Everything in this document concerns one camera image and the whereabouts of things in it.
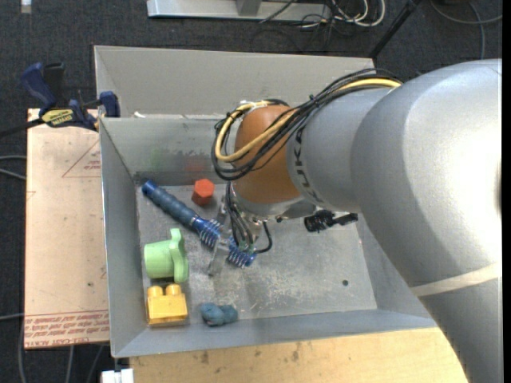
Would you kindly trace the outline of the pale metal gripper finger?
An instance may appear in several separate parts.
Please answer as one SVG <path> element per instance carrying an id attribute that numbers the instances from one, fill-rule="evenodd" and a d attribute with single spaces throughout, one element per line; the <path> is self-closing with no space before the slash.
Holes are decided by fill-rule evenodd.
<path id="1" fill-rule="evenodd" d="M 217 210 L 216 220 L 220 224 L 220 229 L 222 231 L 227 231 L 229 226 L 229 212 L 228 212 L 228 204 L 225 201 L 225 198 L 222 198 L 219 202 L 219 207 Z"/>
<path id="2" fill-rule="evenodd" d="M 208 276 L 213 277 L 221 273 L 230 253 L 230 245 L 229 239 L 218 238 L 212 249 L 212 257 L 208 264 Z"/>

